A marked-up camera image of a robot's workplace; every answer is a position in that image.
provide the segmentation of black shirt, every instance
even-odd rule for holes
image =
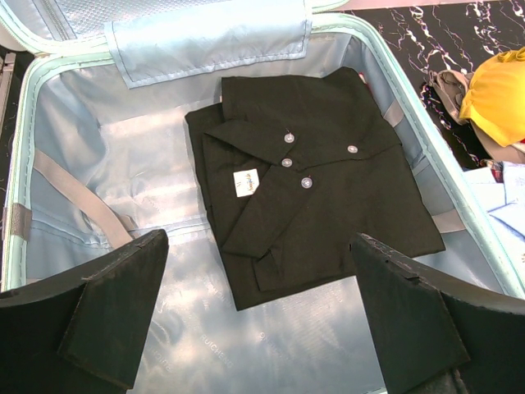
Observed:
[[[354,275],[356,232],[411,257],[444,249],[355,71],[225,78],[222,100],[186,120],[237,309]]]

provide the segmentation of yellow cloth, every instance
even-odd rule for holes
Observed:
[[[479,66],[459,117],[474,121],[501,146],[525,139],[525,47]]]

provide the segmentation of shirt label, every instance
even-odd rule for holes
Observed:
[[[252,195],[259,187],[257,168],[248,171],[234,172],[233,181],[235,183],[235,193],[237,193],[237,197]]]

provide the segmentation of shirt button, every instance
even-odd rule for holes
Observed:
[[[303,178],[303,180],[301,181],[301,186],[304,188],[304,189],[309,189],[312,187],[312,179],[311,178]]]
[[[291,144],[294,141],[295,141],[295,136],[292,133],[288,133],[287,135],[285,135],[285,142],[287,142],[288,144]]]

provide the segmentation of suitcase divider flap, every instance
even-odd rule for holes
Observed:
[[[220,22],[207,22],[210,16]],[[259,0],[214,2],[105,25],[128,88],[302,58],[311,30],[304,0],[266,0],[262,6]]]

